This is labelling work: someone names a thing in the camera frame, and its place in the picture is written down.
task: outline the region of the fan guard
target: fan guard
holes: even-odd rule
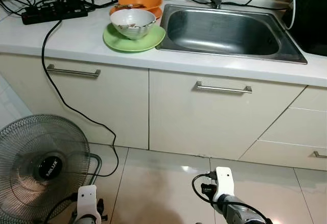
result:
[[[89,169],[89,145],[71,121],[32,115],[0,131],[0,223],[35,223],[77,192]],[[60,205],[52,216],[69,203]]]

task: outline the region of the kitchen counter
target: kitchen counter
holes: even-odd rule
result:
[[[186,1],[169,3],[194,5]],[[109,8],[99,9],[91,12],[88,17],[64,20],[48,40],[45,56],[327,87],[327,57],[305,52],[302,54],[308,61],[307,65],[161,51],[155,48],[142,53],[115,52],[108,48],[102,39],[103,31],[110,23],[109,10]],[[46,22],[25,26],[19,17],[9,16],[3,19],[0,22],[0,53],[40,56],[43,39],[54,24],[55,22]]]

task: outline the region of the cabinet handle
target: cabinet handle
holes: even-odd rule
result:
[[[80,75],[84,77],[89,77],[89,78],[97,78],[99,77],[101,70],[97,69],[95,72],[82,72],[82,71],[74,71],[74,70],[66,70],[66,69],[57,69],[55,68],[55,65],[50,64],[46,70],[48,72],[58,72],[58,73],[68,73],[68,74],[75,74],[75,75]]]
[[[227,91],[227,92],[236,92],[236,93],[252,93],[251,86],[245,86],[243,90],[239,90],[239,89],[229,89],[229,88],[222,88],[222,87],[203,86],[201,81],[196,82],[196,88],[199,90],[218,90],[218,91]]]
[[[324,159],[327,159],[327,156],[326,155],[320,155],[318,151],[314,151],[313,152],[316,156],[316,158],[324,158]]]

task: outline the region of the cabinet door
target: cabinet door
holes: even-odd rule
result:
[[[327,88],[308,86],[291,107],[327,112]]]
[[[260,140],[327,147],[327,112],[289,108]]]
[[[252,93],[198,90],[203,86]],[[237,160],[304,89],[196,74],[150,71],[150,149]]]
[[[242,161],[327,170],[327,148],[258,140]]]
[[[148,148],[148,70],[47,59],[46,66],[98,78],[51,73],[66,102],[117,134],[116,145]],[[0,72],[32,113],[52,113],[75,122],[89,141],[111,144],[113,135],[67,109],[45,77],[39,57],[0,55]]]

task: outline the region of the stainless steel sink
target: stainless steel sink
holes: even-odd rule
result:
[[[272,14],[166,5],[157,49],[307,64]]]

